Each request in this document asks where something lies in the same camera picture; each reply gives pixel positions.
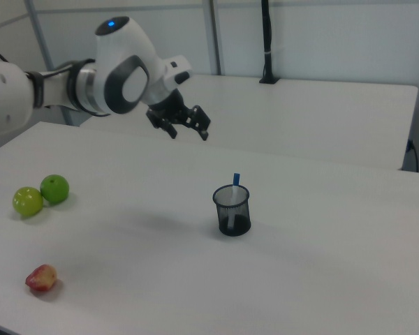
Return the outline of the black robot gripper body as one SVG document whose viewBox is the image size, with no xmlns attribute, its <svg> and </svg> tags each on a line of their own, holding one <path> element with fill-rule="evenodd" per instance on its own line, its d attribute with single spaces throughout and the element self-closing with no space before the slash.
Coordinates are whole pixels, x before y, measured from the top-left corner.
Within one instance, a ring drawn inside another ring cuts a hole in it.
<svg viewBox="0 0 419 335">
<path fill-rule="evenodd" d="M 183 125 L 193 130 L 195 130 L 196 124 L 208 125 L 209 128 L 211 123 L 210 118 L 201 106 L 195 105 L 192 108 L 188 108 L 177 89 L 160 103 L 150 105 L 146 115 L 152 126 L 161 130 L 163 130 L 163 122 L 165 120 L 171 122 L 173 126 Z"/>
</svg>

